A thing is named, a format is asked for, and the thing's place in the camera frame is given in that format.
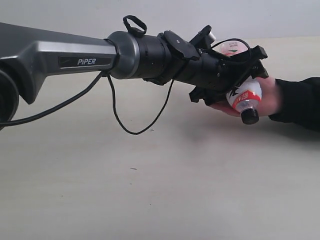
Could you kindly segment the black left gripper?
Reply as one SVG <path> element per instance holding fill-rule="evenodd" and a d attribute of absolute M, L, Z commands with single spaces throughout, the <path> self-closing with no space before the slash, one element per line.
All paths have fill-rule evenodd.
<path fill-rule="evenodd" d="M 226 100 L 225 94 L 239 81 L 248 77 L 269 77 L 262 60 L 268 58 L 265 49 L 259 45 L 220 46 L 218 49 L 203 51 L 200 64 L 192 74 L 195 88 L 188 94 L 192 103 L 203 100 L 206 105 L 213 105 Z"/>

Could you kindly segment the black sleeve forearm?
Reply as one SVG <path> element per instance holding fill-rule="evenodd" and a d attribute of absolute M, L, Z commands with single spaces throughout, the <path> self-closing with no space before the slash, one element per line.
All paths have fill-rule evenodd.
<path fill-rule="evenodd" d="M 280 99 L 268 117 L 275 122 L 295 124 L 314 132 L 320 131 L 320 78 L 301 81 L 276 79 Z"/>

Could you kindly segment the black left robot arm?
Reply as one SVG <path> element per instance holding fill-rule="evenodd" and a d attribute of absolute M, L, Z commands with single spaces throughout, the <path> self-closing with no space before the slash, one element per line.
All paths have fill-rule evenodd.
<path fill-rule="evenodd" d="M 100 77 L 171 80 L 193 85 L 192 102 L 210 105 L 247 78 L 267 78 L 261 46 L 226 56 L 215 51 L 211 27 L 189 41 L 170 30 L 156 36 L 127 26 L 99 39 L 44 29 L 0 25 L 0 126 L 25 124 L 42 114 L 14 120 L 19 100 L 32 104 L 49 76 L 98 72 Z"/>

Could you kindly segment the open person hand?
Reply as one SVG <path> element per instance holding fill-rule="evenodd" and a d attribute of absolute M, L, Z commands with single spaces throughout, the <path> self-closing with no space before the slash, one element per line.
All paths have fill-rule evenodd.
<path fill-rule="evenodd" d="M 262 100 L 257 106 L 260 117 L 277 114 L 282 107 L 282 90 L 274 77 L 257 78 L 262 90 Z M 220 101 L 210 105 L 211 108 L 219 110 L 233 117 L 240 117 L 240 113 L 233 109 L 227 101 Z"/>

